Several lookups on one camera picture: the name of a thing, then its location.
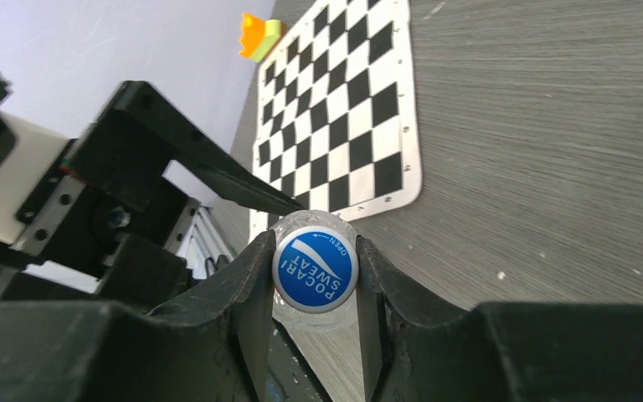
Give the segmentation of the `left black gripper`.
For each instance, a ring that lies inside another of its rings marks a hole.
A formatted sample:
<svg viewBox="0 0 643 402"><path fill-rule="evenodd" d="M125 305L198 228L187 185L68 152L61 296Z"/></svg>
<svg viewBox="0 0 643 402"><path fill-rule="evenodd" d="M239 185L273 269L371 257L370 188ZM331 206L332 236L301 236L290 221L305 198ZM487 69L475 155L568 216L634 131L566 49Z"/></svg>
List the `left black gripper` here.
<svg viewBox="0 0 643 402"><path fill-rule="evenodd" d="M8 96L0 76L0 103ZM177 255L198 201L284 216L304 207L240 165L146 81L126 80L80 138L0 109L0 301L110 299L149 310L193 284Z"/></svg>

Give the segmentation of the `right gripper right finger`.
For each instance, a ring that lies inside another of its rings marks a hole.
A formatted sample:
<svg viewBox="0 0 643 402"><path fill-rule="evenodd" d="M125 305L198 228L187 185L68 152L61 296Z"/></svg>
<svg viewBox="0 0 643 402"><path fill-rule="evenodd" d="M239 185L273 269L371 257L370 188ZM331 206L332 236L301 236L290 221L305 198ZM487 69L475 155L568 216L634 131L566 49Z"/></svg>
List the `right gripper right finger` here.
<svg viewBox="0 0 643 402"><path fill-rule="evenodd" d="M437 296L357 240L369 401L643 401L643 305Z"/></svg>

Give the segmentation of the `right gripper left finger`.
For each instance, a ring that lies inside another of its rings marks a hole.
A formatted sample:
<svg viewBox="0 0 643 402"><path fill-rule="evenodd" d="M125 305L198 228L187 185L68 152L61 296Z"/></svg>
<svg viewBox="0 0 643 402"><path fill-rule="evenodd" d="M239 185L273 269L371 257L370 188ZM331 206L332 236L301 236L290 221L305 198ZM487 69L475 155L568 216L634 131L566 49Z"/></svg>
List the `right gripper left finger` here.
<svg viewBox="0 0 643 402"><path fill-rule="evenodd" d="M272 233L150 312L7 271L0 401L261 401Z"/></svg>

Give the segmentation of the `clear plastic bottle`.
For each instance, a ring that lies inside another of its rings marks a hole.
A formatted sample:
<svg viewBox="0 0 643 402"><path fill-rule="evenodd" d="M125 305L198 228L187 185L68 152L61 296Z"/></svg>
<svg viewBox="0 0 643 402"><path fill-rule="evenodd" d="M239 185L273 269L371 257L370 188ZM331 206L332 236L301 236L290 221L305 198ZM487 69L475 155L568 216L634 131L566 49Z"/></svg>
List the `clear plastic bottle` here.
<svg viewBox="0 0 643 402"><path fill-rule="evenodd" d="M330 332L357 321L358 232L335 214L301 210L277 219L271 272L273 317L304 332Z"/></svg>

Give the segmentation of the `blue Pocari Sweat cap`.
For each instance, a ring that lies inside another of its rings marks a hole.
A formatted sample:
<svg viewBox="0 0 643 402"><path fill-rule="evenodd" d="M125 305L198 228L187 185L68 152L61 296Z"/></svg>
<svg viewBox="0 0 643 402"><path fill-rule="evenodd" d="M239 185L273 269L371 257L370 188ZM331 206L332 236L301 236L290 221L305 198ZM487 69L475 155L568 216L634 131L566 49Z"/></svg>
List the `blue Pocari Sweat cap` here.
<svg viewBox="0 0 643 402"><path fill-rule="evenodd" d="M355 244L341 232L312 225L293 230L272 260L275 289L300 312L323 314L344 304L359 277Z"/></svg>

